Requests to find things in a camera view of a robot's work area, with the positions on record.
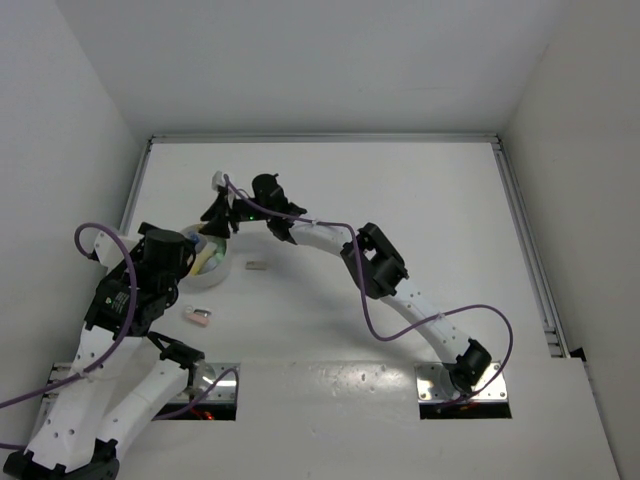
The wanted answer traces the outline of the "yellow highlighter pen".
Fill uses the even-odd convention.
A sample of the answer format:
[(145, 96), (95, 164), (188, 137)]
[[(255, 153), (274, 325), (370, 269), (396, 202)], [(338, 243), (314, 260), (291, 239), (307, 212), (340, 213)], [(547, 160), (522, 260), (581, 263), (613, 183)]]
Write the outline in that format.
[(215, 250), (210, 249), (209, 245), (206, 245), (195, 257), (195, 260), (191, 266), (189, 274), (191, 276), (198, 275), (200, 270), (215, 255)]

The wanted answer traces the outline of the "green highlighter pen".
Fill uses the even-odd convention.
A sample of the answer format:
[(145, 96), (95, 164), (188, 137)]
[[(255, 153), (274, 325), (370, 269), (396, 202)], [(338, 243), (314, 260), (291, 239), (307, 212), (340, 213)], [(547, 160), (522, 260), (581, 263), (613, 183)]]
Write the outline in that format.
[(227, 251), (227, 242), (225, 239), (213, 239), (207, 243), (206, 249), (213, 257), (224, 258)]

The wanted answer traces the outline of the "grey eraser block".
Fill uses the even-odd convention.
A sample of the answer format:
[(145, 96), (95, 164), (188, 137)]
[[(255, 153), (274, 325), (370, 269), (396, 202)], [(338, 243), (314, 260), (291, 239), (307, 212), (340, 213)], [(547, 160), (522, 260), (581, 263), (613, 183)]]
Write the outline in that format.
[(265, 261), (251, 260), (245, 264), (246, 270), (264, 271), (268, 268), (268, 263)]

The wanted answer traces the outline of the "pink silver usb stick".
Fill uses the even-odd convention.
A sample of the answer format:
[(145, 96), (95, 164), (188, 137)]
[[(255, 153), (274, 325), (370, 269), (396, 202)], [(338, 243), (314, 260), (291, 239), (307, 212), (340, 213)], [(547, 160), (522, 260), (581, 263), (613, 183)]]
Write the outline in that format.
[(183, 311), (183, 316), (190, 323), (193, 323), (200, 327), (207, 327), (210, 323), (212, 312), (206, 309), (187, 306)]

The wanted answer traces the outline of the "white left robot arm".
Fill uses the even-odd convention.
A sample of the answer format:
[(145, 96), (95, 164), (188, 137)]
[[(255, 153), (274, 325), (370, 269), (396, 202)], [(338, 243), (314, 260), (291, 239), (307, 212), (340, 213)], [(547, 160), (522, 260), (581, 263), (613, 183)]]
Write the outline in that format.
[[(179, 282), (195, 261), (183, 234), (144, 223), (131, 245), (102, 233), (122, 255), (98, 283), (66, 378), (40, 429), (10, 453), (3, 472), (13, 479), (114, 479), (141, 431), (176, 395), (192, 386), (203, 352), (151, 331), (173, 306)], [(159, 357), (147, 376), (115, 407), (109, 405), (134, 353), (150, 341)]]

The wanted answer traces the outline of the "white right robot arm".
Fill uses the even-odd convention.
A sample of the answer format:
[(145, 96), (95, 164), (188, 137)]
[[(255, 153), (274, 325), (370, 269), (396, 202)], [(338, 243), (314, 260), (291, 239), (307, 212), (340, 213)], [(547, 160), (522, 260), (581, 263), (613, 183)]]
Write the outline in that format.
[[(365, 322), (374, 338), (391, 342), (412, 331), (419, 333), (444, 364), (454, 393), (462, 398), (472, 395), (492, 361), (490, 353), (429, 304), (379, 226), (369, 222), (354, 229), (343, 222), (313, 219), (287, 198), (275, 174), (256, 176), (252, 188), (254, 195), (248, 197), (232, 184), (227, 173), (216, 172), (212, 189), (217, 197), (201, 216), (202, 232), (228, 239), (239, 231), (241, 223), (263, 221), (282, 242), (341, 258), (360, 291)], [(396, 334), (378, 333), (369, 315), (369, 299), (395, 310), (409, 326)]]

